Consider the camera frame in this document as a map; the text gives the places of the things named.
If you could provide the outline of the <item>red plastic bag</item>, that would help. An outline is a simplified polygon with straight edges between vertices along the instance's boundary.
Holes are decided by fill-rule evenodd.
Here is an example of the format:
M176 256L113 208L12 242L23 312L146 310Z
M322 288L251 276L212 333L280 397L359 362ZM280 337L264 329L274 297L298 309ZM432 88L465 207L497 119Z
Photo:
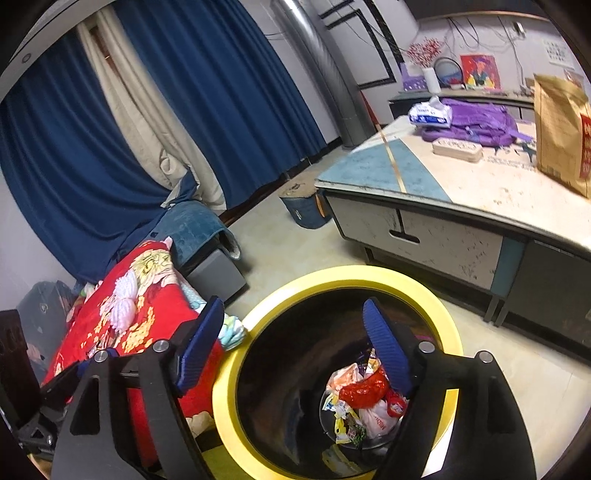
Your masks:
M387 396L390 382L383 367L360 382L346 385L339 391L339 400L353 409L369 409Z

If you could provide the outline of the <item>red snack tube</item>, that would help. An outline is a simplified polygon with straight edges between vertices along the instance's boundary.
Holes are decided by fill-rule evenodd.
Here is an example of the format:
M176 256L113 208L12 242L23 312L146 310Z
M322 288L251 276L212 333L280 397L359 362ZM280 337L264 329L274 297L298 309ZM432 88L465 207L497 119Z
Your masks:
M406 413L408 400L399 392L390 390L387 393L387 412L392 418L401 418Z

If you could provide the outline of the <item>white printed plastic bag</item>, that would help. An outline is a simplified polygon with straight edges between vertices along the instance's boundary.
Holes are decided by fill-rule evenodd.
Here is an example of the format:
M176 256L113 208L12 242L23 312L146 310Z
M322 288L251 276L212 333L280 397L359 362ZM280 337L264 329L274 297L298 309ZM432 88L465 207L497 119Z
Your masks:
M399 419L389 415L388 403L380 400L376 405L358 411L367 430L367 437L374 440L388 435L398 425Z

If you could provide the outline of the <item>green pea snack packet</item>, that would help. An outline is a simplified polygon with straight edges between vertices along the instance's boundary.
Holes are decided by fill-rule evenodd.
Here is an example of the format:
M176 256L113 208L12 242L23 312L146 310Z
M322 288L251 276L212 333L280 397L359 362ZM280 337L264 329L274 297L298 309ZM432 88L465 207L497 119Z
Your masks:
M363 424L356 422L355 419L346 421L346 436L348 436L349 443L353 444L356 449L363 447L363 442L367 438L367 429Z

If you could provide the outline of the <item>yellow rimmed trash bin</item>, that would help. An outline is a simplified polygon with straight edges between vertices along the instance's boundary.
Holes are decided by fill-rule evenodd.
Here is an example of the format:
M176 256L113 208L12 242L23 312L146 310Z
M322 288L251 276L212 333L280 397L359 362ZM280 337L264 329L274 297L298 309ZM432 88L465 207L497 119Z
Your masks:
M386 452L338 446L321 424L332 373L370 348L363 302L460 355L456 324L425 286L375 266L332 267L291 281L245 316L245 341L223 362L213 410L223 446L254 479L370 479Z

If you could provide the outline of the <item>red floral blanket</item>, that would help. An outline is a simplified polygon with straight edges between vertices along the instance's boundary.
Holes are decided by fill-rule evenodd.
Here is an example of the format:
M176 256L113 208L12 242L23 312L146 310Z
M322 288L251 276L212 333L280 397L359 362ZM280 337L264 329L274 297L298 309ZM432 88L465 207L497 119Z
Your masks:
M124 333L116 334L101 317L100 307L112 294L115 281L129 269L134 271L138 281L137 312L132 325ZM181 323L197 319L197 316L181 291L169 245L164 241L145 241L111 269L73 316L42 384L103 348L114 348L119 356L142 353L155 341L170 339ZM201 412L212 415L212 387L223 353L221 342L216 340L197 385L180 398L187 421ZM128 390L127 397L141 463L150 467L157 457L140 391Z

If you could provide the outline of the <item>blue storage stool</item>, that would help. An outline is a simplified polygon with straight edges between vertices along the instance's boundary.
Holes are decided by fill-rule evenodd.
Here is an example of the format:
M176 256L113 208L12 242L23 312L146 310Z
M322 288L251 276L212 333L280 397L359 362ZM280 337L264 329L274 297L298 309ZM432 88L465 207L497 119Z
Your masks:
M284 185L279 197L298 226L318 229L332 219L331 210L314 179L292 179Z

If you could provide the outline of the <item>blue curtain left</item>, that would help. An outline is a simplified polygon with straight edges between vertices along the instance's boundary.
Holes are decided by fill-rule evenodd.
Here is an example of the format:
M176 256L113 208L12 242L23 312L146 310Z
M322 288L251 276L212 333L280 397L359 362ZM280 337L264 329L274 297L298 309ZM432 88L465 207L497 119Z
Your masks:
M136 160L73 31L3 99L1 169L34 233L81 282L139 244L170 195Z

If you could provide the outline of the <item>blue curtain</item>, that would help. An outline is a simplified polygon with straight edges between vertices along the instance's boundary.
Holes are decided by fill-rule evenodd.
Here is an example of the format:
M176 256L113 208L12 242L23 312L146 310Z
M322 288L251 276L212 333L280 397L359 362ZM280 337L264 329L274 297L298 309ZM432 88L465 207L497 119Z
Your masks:
M139 244L170 195L136 160L73 31L3 99L1 169L34 233L81 282Z
M325 149L308 105L242 3L117 1L114 11L229 208Z

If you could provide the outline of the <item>beige power strip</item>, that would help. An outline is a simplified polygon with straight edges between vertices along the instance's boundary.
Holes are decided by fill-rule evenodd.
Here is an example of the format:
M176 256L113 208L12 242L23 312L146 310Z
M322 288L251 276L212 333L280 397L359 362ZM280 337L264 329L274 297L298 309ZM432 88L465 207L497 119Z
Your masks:
M471 163L477 163L483 158L483 147L474 142L438 138L432 143L433 153Z

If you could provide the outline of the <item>tissue pack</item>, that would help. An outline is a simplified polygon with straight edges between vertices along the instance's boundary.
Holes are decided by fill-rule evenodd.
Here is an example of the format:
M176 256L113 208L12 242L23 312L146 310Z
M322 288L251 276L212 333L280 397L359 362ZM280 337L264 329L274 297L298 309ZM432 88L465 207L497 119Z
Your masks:
M413 105L408 116L414 125L450 128L453 110L451 106L444 104L438 96L432 96L429 101Z

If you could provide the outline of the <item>blue curtain right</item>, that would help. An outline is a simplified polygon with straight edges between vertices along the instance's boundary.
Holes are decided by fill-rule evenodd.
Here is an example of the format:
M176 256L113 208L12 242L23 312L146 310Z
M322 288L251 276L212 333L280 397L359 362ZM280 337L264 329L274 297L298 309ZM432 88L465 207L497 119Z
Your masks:
M114 11L229 208L325 149L308 105L242 3L117 1Z

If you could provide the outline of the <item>black tv stand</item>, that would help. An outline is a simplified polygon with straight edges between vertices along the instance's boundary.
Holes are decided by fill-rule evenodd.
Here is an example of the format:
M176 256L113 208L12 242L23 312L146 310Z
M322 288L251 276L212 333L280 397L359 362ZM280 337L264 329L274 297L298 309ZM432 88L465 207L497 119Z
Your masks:
M417 103L428 101L432 94L428 91L403 91L389 100L390 111L394 119L407 115ZM527 95L493 90L453 90L443 89L439 98L454 99L463 102L501 105L507 108L516 120L535 120L534 99Z

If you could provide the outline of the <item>colourful painting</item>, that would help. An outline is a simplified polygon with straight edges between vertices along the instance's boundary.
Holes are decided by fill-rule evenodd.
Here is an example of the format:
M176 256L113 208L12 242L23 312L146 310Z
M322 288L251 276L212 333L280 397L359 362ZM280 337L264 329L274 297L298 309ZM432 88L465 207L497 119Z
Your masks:
M492 55L461 55L464 83L476 89L500 89L501 81L496 59Z

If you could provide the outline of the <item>brown paper bag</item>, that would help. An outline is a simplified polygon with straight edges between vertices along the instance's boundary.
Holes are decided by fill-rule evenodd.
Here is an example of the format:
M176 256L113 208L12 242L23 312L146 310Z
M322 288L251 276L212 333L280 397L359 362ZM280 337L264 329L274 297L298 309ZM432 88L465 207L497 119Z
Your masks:
M568 80L549 75L534 79L538 168L589 199L589 99Z

